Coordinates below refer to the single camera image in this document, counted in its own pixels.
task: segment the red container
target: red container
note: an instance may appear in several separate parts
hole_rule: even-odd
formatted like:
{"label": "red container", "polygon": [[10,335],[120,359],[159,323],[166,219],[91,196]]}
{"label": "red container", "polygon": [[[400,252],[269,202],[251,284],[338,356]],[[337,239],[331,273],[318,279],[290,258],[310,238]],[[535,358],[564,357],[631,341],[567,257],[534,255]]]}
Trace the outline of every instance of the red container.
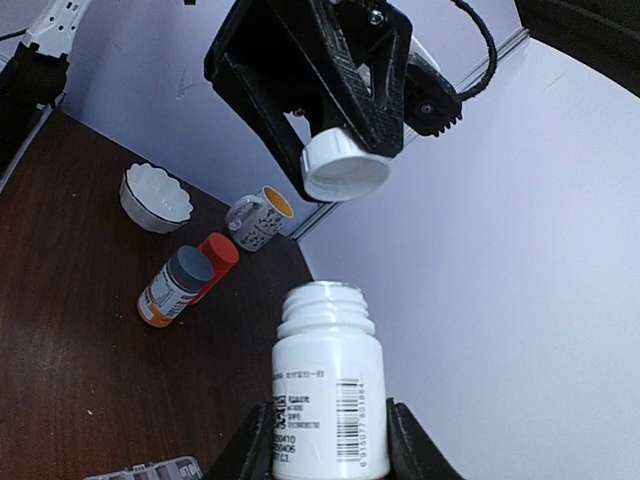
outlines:
{"label": "red container", "polygon": [[220,280],[222,280],[229,270],[240,260],[240,253],[231,240],[221,233],[212,233],[198,247],[206,255],[213,265],[213,280],[204,287],[202,292],[194,298],[190,305],[195,305],[209,290],[211,290]]}

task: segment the bottle label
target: bottle label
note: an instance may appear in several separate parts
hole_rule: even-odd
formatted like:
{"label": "bottle label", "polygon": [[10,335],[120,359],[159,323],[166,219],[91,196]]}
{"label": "bottle label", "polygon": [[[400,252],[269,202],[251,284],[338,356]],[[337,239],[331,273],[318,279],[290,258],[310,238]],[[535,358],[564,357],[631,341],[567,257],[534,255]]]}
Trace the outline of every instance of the bottle label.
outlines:
{"label": "bottle label", "polygon": [[138,299],[138,312],[154,327],[166,327],[198,294],[180,288],[169,276],[167,265]]}
{"label": "bottle label", "polygon": [[[370,403],[363,368],[339,376],[320,367],[274,372],[276,478],[376,478],[371,477],[372,462],[379,459],[370,457]],[[386,443],[386,430],[377,433]]]}

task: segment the black cable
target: black cable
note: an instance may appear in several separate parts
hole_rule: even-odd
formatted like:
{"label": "black cable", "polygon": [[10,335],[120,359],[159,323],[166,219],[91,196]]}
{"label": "black cable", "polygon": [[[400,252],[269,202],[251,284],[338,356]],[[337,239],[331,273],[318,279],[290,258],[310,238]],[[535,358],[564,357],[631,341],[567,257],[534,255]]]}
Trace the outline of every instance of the black cable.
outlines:
{"label": "black cable", "polygon": [[459,94],[460,98],[464,102],[465,100],[469,100],[470,98],[475,97],[489,86],[489,82],[495,75],[496,69],[498,68],[498,49],[496,48],[496,42],[493,40],[493,36],[491,36],[491,32],[487,28],[487,24],[484,23],[484,20],[482,20],[480,15],[478,15],[476,11],[471,8],[471,6],[464,0],[451,1],[455,4],[456,7],[466,12],[467,15],[471,17],[473,23],[475,23],[478,26],[478,29],[480,29],[480,33],[487,42],[487,48],[489,49],[489,66],[487,67],[487,71],[477,84]]}
{"label": "black cable", "polygon": [[20,35],[24,35],[27,33],[26,30],[20,30],[18,32],[7,33],[6,35],[0,35],[0,42],[4,42],[5,40],[11,40],[12,38],[19,37]]}

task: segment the screw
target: screw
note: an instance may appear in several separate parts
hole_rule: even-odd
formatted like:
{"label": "screw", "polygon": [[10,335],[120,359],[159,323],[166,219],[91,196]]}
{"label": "screw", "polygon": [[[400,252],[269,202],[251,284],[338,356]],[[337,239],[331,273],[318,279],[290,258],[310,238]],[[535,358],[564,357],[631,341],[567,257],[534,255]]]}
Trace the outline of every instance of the screw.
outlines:
{"label": "screw", "polygon": [[369,23],[374,27],[377,27],[384,22],[384,14],[380,10],[371,10],[369,14]]}
{"label": "screw", "polygon": [[423,115],[431,115],[433,113],[433,105],[428,103],[423,103],[420,105],[420,113]]}

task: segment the gray lid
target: gray lid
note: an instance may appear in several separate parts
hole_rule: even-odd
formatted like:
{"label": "gray lid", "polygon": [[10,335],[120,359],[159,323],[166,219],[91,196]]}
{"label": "gray lid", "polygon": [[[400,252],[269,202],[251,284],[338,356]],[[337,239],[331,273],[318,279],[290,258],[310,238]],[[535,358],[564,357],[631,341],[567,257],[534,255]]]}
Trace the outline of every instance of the gray lid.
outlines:
{"label": "gray lid", "polygon": [[213,280],[213,266],[197,248],[185,245],[169,259],[169,273],[185,290],[198,292]]}

